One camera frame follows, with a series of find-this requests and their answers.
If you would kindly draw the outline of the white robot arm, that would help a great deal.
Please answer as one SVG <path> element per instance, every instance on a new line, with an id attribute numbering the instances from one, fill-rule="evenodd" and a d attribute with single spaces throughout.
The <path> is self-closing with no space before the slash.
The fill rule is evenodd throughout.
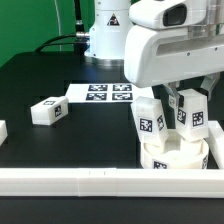
<path id="1" fill-rule="evenodd" d="M 210 93 L 224 72 L 224 0 L 95 0 L 86 60 L 124 66 L 140 88 L 202 77 Z"/>

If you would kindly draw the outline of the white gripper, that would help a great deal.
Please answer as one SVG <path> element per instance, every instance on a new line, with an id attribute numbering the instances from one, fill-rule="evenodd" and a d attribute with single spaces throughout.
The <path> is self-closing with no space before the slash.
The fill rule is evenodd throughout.
<path id="1" fill-rule="evenodd" d="M 177 108 L 179 81 L 205 76 L 200 90 L 211 100 L 224 71 L 224 0 L 139 0 L 129 18 L 127 80 L 140 88 L 166 84 Z"/>

